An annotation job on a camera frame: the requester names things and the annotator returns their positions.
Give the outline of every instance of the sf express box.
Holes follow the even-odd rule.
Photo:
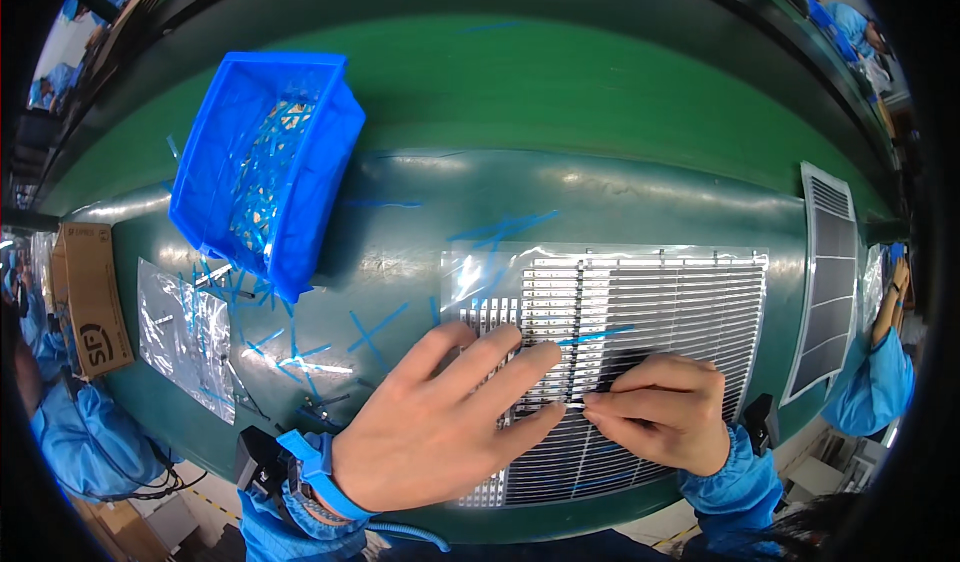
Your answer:
[[[64,222],[50,265],[55,306],[70,319],[81,376],[90,379],[134,361],[117,296],[111,226]],[[66,323],[60,323],[67,337]]]

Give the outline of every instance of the blue wrist strap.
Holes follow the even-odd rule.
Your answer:
[[[317,495],[330,507],[330,511],[337,516],[350,520],[366,520],[376,516],[379,512],[371,512],[353,503],[345,496],[340,488],[330,480],[330,455],[333,435],[323,433],[319,436],[319,449],[314,448],[301,433],[293,429],[276,438],[280,446],[294,455],[297,460],[303,461],[300,478],[314,488]]]

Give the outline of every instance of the fingernail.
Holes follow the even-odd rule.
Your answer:
[[[589,410],[583,411],[583,417],[591,421],[594,426],[599,426],[600,423],[603,422],[601,420],[603,416],[601,416],[600,414],[594,414],[594,412],[590,412]]]

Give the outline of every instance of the hand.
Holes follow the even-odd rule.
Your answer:
[[[655,353],[609,390],[584,395],[583,415],[611,441],[637,457],[701,476],[726,464],[730,435],[720,415],[724,376],[712,362]]]
[[[333,439],[332,477],[343,494],[375,512],[446,501],[542,441],[564,416],[562,403],[502,430],[497,418],[560,362],[557,344],[523,352],[471,393],[520,341],[511,325],[480,339],[461,322],[426,333]],[[458,346],[463,352],[431,378]]]
[[[896,285],[896,290],[903,292],[906,288],[906,280],[910,276],[910,267],[907,266],[906,260],[902,257],[896,259],[896,265],[894,266],[894,284]]]

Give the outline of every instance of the green workbench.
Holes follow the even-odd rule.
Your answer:
[[[270,50],[344,53],[346,81],[367,120],[333,210],[315,290],[294,308],[296,345],[330,343],[315,364],[353,375],[314,375],[318,393],[350,393],[330,407],[347,422],[383,373],[360,333],[402,304],[373,338],[388,364],[433,325],[441,251],[450,235],[557,209],[520,241],[766,248],[761,341],[747,401],[778,398],[799,334],[807,229],[801,160],[849,182],[860,217],[889,217],[854,166],[785,106],[738,79],[664,47],[558,22],[510,16],[381,19],[302,34]],[[215,65],[168,88],[109,128],[46,199],[43,211],[114,224],[114,256],[127,332],[137,343],[137,262],[189,276],[199,255],[167,220],[177,163]],[[343,201],[418,202],[418,208]],[[238,407],[229,426],[137,361],[111,373],[114,397],[151,432],[198,465],[233,477],[237,432],[318,429],[294,409],[315,399],[241,342],[279,328],[263,349],[290,354],[282,306],[241,308],[231,360],[270,422]],[[862,343],[849,360],[862,359]],[[848,376],[856,363],[848,365]],[[823,405],[821,384],[779,410],[789,437]],[[460,543],[505,543],[588,532],[679,498],[672,477],[594,499],[501,510],[444,506],[384,515]]]

